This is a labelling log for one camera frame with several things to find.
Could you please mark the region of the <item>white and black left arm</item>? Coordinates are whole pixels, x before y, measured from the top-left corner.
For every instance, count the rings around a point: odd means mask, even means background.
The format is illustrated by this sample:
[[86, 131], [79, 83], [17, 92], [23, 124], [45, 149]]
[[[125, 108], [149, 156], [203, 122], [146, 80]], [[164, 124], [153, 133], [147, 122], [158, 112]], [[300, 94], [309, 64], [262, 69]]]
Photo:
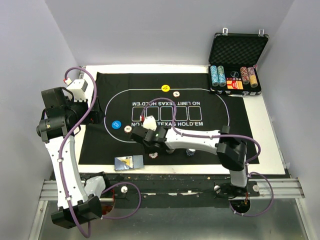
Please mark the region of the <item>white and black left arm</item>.
[[104, 172], [81, 177], [75, 153], [75, 135], [69, 133], [81, 124], [102, 121], [102, 111], [90, 110], [85, 99], [76, 99], [75, 90], [56, 87], [41, 92], [44, 110], [36, 132], [44, 142], [54, 170], [58, 203], [52, 222], [65, 229], [89, 223], [103, 215], [100, 197], [110, 194], [111, 185]]

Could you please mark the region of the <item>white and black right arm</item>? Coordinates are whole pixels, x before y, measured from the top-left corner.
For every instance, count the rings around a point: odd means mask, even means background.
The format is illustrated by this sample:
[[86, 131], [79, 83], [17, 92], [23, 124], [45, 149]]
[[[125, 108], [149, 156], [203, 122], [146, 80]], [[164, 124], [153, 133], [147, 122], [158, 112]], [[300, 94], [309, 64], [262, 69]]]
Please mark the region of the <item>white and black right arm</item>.
[[240, 135], [229, 134], [230, 128], [196, 131], [175, 127], [157, 126], [155, 130], [135, 126], [130, 139], [143, 145], [146, 153], [161, 153], [167, 150], [192, 149], [218, 157], [219, 163], [230, 173], [230, 191], [241, 196], [248, 190], [245, 167], [247, 142]]

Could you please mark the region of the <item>blue white chip stack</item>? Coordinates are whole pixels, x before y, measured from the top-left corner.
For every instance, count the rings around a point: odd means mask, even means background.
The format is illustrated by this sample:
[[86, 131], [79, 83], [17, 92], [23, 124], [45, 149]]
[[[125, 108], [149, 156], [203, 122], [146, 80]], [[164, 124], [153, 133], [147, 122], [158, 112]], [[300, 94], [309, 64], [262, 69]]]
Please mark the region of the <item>blue white chip stack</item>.
[[188, 148], [188, 149], [185, 150], [185, 152], [186, 152], [186, 155], [190, 157], [190, 156], [193, 156], [195, 154], [196, 150]]

